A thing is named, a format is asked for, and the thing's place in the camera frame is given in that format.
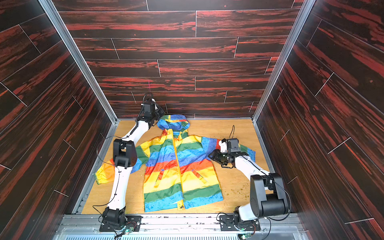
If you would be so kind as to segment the rainbow striped hooded jacket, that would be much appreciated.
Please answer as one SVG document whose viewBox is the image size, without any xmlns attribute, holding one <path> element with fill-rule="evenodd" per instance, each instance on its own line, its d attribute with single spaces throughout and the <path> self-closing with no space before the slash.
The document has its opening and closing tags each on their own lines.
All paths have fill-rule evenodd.
<svg viewBox="0 0 384 240">
<path fill-rule="evenodd" d="M 189 135 L 183 115 L 165 115 L 159 137 L 136 148 L 133 172 L 146 165 L 145 212 L 191 209 L 223 201 L 220 183 L 209 158 L 220 149 L 219 139 Z"/>
</svg>

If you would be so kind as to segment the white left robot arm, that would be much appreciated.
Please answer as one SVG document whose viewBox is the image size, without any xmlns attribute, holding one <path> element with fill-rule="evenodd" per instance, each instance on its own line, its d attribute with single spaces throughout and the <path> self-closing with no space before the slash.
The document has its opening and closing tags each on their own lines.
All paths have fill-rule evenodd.
<svg viewBox="0 0 384 240">
<path fill-rule="evenodd" d="M 136 143 L 165 112 L 161 108 L 156 110 L 142 110 L 136 120 L 136 125 L 122 138 L 113 142 L 113 162 L 115 165 L 115 179 L 111 199 L 101 214 L 100 232 L 122 233 L 129 224 L 126 215 L 126 192 L 129 177 L 137 162 Z"/>
</svg>

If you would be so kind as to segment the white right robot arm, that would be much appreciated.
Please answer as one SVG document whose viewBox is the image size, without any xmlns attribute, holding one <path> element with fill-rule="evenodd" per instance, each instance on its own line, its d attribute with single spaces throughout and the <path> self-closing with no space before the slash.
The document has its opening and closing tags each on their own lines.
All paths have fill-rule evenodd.
<svg viewBox="0 0 384 240">
<path fill-rule="evenodd" d="M 291 212 L 291 200 L 286 192 L 279 174 L 269 173 L 252 161 L 251 156 L 244 152 L 226 152 L 214 150 L 209 158 L 227 168 L 242 172 L 250 180 L 250 200 L 243 206 L 236 207 L 234 225 L 236 227 L 251 224 L 259 218 L 273 216 L 288 217 Z"/>
</svg>

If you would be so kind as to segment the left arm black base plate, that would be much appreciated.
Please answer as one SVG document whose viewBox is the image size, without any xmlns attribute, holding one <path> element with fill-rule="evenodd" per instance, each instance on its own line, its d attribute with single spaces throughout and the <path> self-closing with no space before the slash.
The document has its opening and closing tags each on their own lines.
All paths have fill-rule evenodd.
<svg viewBox="0 0 384 240">
<path fill-rule="evenodd" d="M 139 215 L 120 215 L 119 217 L 105 217 L 99 231 L 102 233 L 124 233 L 129 234 L 140 230 L 142 216 Z"/>
</svg>

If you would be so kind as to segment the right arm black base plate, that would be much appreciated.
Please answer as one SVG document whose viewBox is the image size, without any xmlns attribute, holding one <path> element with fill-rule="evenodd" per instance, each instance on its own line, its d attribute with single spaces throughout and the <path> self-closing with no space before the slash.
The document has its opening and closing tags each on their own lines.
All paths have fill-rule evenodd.
<svg viewBox="0 0 384 240">
<path fill-rule="evenodd" d="M 222 232 L 257 232 L 261 230 L 260 223 L 258 220 L 243 221 L 240 219 L 240 217 L 234 216 L 234 214 L 218 213 L 216 220 L 219 222 L 220 229 Z"/>
</svg>

